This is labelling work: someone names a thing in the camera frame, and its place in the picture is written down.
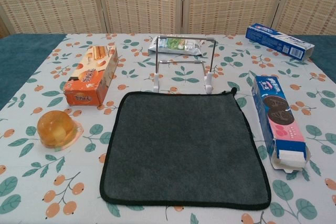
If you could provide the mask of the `dark grey cloth mat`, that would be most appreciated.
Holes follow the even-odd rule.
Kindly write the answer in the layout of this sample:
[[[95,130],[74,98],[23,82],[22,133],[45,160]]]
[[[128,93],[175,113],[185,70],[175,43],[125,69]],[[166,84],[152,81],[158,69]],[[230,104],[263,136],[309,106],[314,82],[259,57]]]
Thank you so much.
[[[236,91],[127,93],[111,133],[101,197],[128,206],[267,208],[269,181]]]

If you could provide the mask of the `floral fruit print tablecloth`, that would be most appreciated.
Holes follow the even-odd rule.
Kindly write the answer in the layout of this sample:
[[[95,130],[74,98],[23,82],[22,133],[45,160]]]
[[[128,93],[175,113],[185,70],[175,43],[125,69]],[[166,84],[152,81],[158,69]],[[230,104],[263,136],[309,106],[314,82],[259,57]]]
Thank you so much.
[[[336,224],[336,83],[314,62],[299,61],[243,35],[216,36],[215,92],[237,89],[267,172],[271,204],[261,211],[225,208],[117,206],[104,202],[100,176],[108,136],[122,97],[151,91],[155,59],[150,34],[69,34],[0,110],[0,224]],[[118,65],[99,107],[67,104],[62,89],[92,45],[115,45]],[[162,55],[160,91],[204,91],[213,45],[200,56]],[[275,170],[257,121],[251,88],[255,76],[278,78],[305,137],[311,159],[300,172]],[[83,127],[68,148],[46,148],[38,120],[66,112]]]

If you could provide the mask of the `silver green snack packet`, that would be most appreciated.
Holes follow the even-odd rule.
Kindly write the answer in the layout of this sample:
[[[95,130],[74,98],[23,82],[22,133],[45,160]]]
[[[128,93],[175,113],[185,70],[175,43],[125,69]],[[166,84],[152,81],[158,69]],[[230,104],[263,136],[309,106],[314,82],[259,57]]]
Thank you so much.
[[[148,52],[163,52],[167,54],[179,54],[179,55],[201,55],[201,45],[204,40],[199,39],[181,39],[181,38],[160,38],[155,37],[149,48]]]

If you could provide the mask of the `orange biscuit box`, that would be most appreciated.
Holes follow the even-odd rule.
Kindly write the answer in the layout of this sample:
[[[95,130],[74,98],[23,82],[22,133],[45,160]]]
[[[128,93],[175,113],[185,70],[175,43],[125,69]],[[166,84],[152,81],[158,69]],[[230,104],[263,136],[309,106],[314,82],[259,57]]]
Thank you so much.
[[[115,45],[90,47],[64,85],[68,104],[102,105],[117,65]]]

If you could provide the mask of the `blue pink cookie box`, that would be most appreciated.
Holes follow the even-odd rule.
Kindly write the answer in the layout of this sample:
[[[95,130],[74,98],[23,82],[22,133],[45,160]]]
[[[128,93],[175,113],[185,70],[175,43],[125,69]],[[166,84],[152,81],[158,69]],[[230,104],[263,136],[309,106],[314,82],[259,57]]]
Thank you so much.
[[[255,76],[251,91],[273,168],[303,170],[311,154],[278,78]]]

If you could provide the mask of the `orange jelly cup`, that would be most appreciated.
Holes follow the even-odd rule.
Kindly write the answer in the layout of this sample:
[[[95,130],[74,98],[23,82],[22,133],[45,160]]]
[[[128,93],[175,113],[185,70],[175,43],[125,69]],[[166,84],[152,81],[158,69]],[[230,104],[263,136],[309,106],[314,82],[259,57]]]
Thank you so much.
[[[81,137],[83,127],[66,112],[53,110],[45,113],[38,120],[37,132],[44,147],[60,151],[68,148]]]

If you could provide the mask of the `blue white toothpaste box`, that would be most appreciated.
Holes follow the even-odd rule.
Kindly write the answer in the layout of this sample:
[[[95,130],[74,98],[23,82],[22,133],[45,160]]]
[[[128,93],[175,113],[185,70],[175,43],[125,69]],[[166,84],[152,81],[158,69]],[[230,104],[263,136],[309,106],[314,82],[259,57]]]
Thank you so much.
[[[310,58],[315,47],[314,44],[258,23],[247,28],[246,38],[299,61]]]

